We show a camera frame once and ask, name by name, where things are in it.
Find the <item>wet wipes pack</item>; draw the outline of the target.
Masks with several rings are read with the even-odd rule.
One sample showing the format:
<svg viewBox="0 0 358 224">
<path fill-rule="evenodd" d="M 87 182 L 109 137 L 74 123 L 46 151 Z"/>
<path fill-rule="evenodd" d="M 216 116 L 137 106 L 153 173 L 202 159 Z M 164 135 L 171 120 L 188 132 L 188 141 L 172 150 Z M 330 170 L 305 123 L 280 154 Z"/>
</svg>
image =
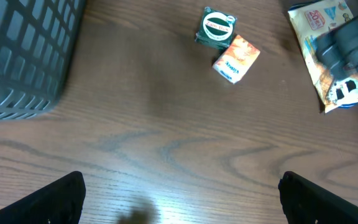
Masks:
<svg viewBox="0 0 358 224">
<path fill-rule="evenodd" d="M 290 8 L 288 16 L 325 112 L 358 104 L 358 73 L 348 65 L 345 70 L 349 72 L 349 76 L 343 80 L 335 80 L 316 58 L 316 39 L 357 17 L 353 15 L 347 2 L 324 0 L 300 4 Z"/>
</svg>

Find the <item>orange Kleenex tissue pack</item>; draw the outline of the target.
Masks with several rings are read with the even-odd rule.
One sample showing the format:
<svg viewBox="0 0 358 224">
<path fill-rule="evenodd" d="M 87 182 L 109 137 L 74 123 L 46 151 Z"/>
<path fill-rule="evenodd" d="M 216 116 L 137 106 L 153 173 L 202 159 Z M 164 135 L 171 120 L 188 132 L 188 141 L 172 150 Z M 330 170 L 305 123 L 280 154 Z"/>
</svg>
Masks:
<svg viewBox="0 0 358 224">
<path fill-rule="evenodd" d="M 236 35 L 231 45 L 214 62 L 213 68 L 232 84 L 236 84 L 247 73 L 260 55 L 260 50 L 240 35 Z"/>
</svg>

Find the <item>grey plastic mesh basket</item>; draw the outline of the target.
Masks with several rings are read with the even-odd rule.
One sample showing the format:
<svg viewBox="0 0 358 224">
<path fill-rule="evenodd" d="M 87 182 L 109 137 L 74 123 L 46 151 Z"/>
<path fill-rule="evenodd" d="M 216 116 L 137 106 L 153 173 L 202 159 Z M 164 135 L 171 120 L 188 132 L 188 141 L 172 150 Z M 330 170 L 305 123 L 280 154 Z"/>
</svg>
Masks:
<svg viewBox="0 0 358 224">
<path fill-rule="evenodd" d="M 85 6 L 86 0 L 0 0 L 0 120 L 56 107 Z"/>
</svg>

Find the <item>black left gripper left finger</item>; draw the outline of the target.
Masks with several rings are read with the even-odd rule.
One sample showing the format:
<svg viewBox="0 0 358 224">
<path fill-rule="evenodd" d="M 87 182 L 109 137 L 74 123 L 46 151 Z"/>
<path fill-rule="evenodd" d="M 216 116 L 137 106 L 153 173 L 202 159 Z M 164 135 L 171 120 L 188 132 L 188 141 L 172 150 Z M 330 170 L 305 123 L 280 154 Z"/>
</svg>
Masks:
<svg viewBox="0 0 358 224">
<path fill-rule="evenodd" d="M 74 171 L 0 209 L 0 224 L 77 224 L 85 196 L 83 174 Z"/>
</svg>

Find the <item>round sticker item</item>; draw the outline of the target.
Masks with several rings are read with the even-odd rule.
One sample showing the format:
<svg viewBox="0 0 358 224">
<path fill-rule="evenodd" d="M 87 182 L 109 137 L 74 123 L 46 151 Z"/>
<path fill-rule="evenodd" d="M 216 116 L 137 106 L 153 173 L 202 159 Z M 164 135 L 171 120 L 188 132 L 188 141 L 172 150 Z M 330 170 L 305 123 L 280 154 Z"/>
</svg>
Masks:
<svg viewBox="0 0 358 224">
<path fill-rule="evenodd" d="M 234 37 L 237 17 L 205 7 L 195 42 L 218 50 L 227 49 Z"/>
</svg>

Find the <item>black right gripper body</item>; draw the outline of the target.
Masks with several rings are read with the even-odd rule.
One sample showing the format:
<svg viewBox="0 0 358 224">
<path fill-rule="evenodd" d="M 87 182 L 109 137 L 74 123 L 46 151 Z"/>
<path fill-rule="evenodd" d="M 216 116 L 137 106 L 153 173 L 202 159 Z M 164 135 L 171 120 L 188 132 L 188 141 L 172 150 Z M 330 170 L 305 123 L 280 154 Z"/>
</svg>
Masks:
<svg viewBox="0 0 358 224">
<path fill-rule="evenodd" d="M 346 66 L 358 73 L 358 16 L 316 39 L 316 58 L 335 80 L 349 76 Z"/>
</svg>

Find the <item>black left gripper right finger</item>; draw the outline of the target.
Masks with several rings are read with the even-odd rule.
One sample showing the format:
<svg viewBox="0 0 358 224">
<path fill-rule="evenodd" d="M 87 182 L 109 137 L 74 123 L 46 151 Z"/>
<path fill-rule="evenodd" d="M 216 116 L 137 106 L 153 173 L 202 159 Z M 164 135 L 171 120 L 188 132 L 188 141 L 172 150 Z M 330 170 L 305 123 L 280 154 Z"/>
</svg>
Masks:
<svg viewBox="0 0 358 224">
<path fill-rule="evenodd" d="M 284 173 L 278 189 L 290 224 L 358 224 L 358 206 L 292 171 Z"/>
</svg>

